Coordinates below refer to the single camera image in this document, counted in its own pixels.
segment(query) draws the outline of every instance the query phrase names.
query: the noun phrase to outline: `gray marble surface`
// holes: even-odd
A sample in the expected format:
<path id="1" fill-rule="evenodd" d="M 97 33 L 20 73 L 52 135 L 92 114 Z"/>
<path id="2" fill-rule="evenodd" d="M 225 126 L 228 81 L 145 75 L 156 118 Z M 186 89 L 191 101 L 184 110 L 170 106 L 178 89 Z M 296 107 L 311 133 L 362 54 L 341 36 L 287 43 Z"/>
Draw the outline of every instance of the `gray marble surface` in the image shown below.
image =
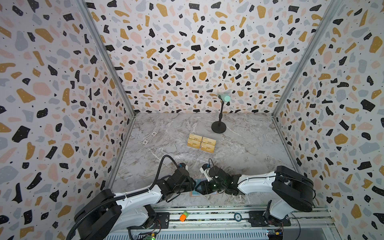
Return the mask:
<path id="1" fill-rule="evenodd" d="M 127 192 L 152 184 L 163 155 L 172 156 L 177 163 L 188 165 L 190 176 L 204 178 L 200 167 L 208 162 L 221 167 L 229 174 L 263 174 L 274 171 L 278 165 L 293 169 L 279 135 L 272 123 L 271 114 L 232 113 L 224 114 L 227 125 L 223 134 L 214 133 L 211 124 L 218 114 L 171 114 L 139 113 L 121 161 L 114 192 Z M 214 154 L 187 146 L 190 133 L 217 141 Z M 159 178 L 173 174 L 175 166 L 165 159 Z M 253 193 L 246 196 L 215 194 L 191 197 L 183 193 L 166 206 L 224 206 L 264 205 L 274 198 L 271 193 Z"/>

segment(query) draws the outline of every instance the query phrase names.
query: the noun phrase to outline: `green object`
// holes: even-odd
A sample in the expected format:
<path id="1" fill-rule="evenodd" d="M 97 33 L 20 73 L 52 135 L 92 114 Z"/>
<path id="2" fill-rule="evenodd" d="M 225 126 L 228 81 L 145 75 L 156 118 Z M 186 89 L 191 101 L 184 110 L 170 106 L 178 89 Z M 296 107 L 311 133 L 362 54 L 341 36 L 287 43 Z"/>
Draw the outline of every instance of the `green object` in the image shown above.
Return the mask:
<path id="1" fill-rule="evenodd" d="M 187 211 L 184 211 L 183 214 L 185 215 L 186 218 L 189 216 L 189 213 Z"/>
<path id="2" fill-rule="evenodd" d="M 228 94 L 222 94 L 220 95 L 220 99 L 223 100 L 223 102 L 229 102 L 231 97 Z"/>

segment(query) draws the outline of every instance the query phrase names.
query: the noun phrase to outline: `black cable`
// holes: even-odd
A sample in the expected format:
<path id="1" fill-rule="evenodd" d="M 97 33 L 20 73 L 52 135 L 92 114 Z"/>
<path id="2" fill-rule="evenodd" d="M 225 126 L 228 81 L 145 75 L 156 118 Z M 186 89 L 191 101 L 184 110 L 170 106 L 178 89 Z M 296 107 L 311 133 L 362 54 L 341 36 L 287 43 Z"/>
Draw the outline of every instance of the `black cable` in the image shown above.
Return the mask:
<path id="1" fill-rule="evenodd" d="M 295 219 L 297 220 L 297 223 L 299 224 L 299 235 L 298 235 L 297 238 L 296 238 L 296 240 L 298 240 L 299 237 L 300 237 L 300 234 L 301 234 L 301 226 L 300 226 L 300 222 L 299 222 L 299 220 L 297 219 L 297 217 L 296 217 L 293 213 L 291 213 L 291 214 L 295 217 Z"/>
<path id="2" fill-rule="evenodd" d="M 172 160 L 172 162 L 175 164 L 176 168 L 179 168 L 178 164 L 175 162 L 175 160 L 170 155 L 164 155 L 161 158 L 161 161 L 160 161 L 160 164 L 159 164 L 159 168 L 157 169 L 157 173 L 156 173 L 155 179 L 154 179 L 152 185 L 148 189 L 140 190 L 140 191 L 133 192 L 133 193 L 130 193 L 130 194 L 127 194 L 127 195 L 122 195 L 122 196 L 114 197 L 112 199 L 108 199 L 108 200 L 106 200 L 106 201 L 104 201 L 102 203 L 99 203 L 98 205 L 96 205 L 94 208 L 92 208 L 87 214 L 85 214 L 81 219 L 79 219 L 72 226 L 71 230 L 68 232 L 66 240 L 71 240 L 73 238 L 73 236 L 74 236 L 74 233 L 75 233 L 76 229 L 80 226 L 80 224 L 84 221 L 84 219 L 86 217 L 88 217 L 90 214 L 92 214 L 93 212 L 95 212 L 96 210 L 98 210 L 100 207 L 102 207 L 102 206 L 104 206 L 106 204 L 118 201 L 118 200 L 122 200 L 122 199 L 125 199 L 125 198 L 129 198 L 129 197 L 133 197 L 133 196 L 136 196 L 136 195 L 139 195 L 139 194 L 142 194 L 142 193 L 149 192 L 149 190 L 151 190 L 156 185 L 156 182 L 157 182 L 157 180 L 159 178 L 161 166 L 163 165 L 163 161 L 164 161 L 164 159 L 166 157 L 168 157 L 170 160 Z"/>
<path id="3" fill-rule="evenodd" d="M 239 182 L 237 185 L 240 185 L 242 182 L 247 181 L 247 180 L 249 180 L 249 179 L 254 179 L 254 178 L 269 178 L 269 177 L 284 177 L 284 176 L 278 176 L 278 175 L 276 175 L 276 176 L 268 176 L 268 177 L 250 177 L 250 178 L 247 178 L 247 179 L 242 180 L 242 181 Z M 294 179 L 294 178 L 292 178 L 292 177 L 284 177 L 284 178 L 292 179 L 292 180 L 301 182 L 301 183 L 303 183 L 303 184 L 309 186 L 309 187 L 313 190 L 313 192 L 314 192 L 314 197 L 313 197 L 312 199 L 314 199 L 314 198 L 316 197 L 316 190 L 314 190 L 312 186 L 310 186 L 310 185 L 308 185 L 308 184 L 306 184 L 305 182 L 302 182 L 302 181 L 300 181 L 300 180 Z"/>

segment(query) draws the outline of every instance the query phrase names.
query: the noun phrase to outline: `patterned wall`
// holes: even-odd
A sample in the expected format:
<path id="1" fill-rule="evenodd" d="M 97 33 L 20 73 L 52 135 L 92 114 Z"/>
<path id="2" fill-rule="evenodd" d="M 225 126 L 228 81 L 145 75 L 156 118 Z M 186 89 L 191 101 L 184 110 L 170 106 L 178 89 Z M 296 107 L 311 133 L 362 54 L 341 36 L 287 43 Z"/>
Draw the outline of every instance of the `patterned wall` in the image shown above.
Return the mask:
<path id="1" fill-rule="evenodd" d="M 343 239 L 384 238 L 384 2 L 345 1 L 277 120 Z"/>
<path id="2" fill-rule="evenodd" d="M 61 239 L 112 170 L 127 114 L 70 0 L 0 4 L 0 239 Z"/>
<path id="3" fill-rule="evenodd" d="M 270 112 L 330 1 L 89 0 L 136 112 Z"/>

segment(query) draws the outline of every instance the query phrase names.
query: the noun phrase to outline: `gold business card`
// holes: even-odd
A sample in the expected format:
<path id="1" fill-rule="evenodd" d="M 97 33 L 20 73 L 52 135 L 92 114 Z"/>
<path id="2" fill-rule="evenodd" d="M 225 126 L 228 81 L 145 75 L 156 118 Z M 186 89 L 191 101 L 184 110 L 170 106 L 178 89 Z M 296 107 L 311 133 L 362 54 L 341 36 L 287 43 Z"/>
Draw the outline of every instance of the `gold business card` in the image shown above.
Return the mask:
<path id="1" fill-rule="evenodd" d="M 203 143 L 215 146 L 216 145 L 216 140 L 210 139 L 210 138 L 207 138 L 207 137 L 203 137 Z"/>
<path id="2" fill-rule="evenodd" d="M 203 150 L 203 151 L 206 151 L 206 152 L 210 152 L 210 153 L 213 153 L 214 150 L 215 150 L 215 146 L 214 145 L 211 145 L 211 144 L 206 144 L 206 143 L 201 143 L 201 147 L 200 147 L 200 150 Z"/>
<path id="3" fill-rule="evenodd" d="M 201 142 L 201 139 L 202 139 L 202 138 L 203 138 L 203 137 L 202 137 L 202 136 L 199 136 L 199 135 L 195 135 L 195 134 L 192 134 L 192 133 L 189 134 L 189 139 L 192 139 L 192 140 L 196 140 L 196 141 Z"/>
<path id="4" fill-rule="evenodd" d="M 199 149 L 200 148 L 200 142 L 196 141 L 196 140 L 188 139 L 187 146 Z"/>

